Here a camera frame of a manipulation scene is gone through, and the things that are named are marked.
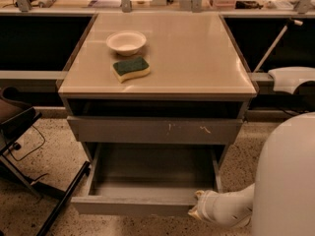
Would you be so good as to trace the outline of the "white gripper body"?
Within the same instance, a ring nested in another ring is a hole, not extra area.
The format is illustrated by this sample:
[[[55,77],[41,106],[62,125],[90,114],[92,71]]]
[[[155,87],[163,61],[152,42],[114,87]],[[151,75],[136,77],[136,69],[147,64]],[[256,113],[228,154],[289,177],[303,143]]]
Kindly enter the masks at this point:
[[[197,199],[196,208],[202,221],[223,225],[223,194],[215,191],[205,191],[205,194]]]

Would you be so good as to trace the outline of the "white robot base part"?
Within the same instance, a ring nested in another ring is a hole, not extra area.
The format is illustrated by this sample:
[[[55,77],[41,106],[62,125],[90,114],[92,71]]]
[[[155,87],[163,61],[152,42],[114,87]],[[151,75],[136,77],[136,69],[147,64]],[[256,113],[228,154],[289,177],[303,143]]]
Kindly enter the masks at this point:
[[[315,82],[315,68],[283,67],[270,70],[274,91],[294,94],[297,88],[307,82]]]

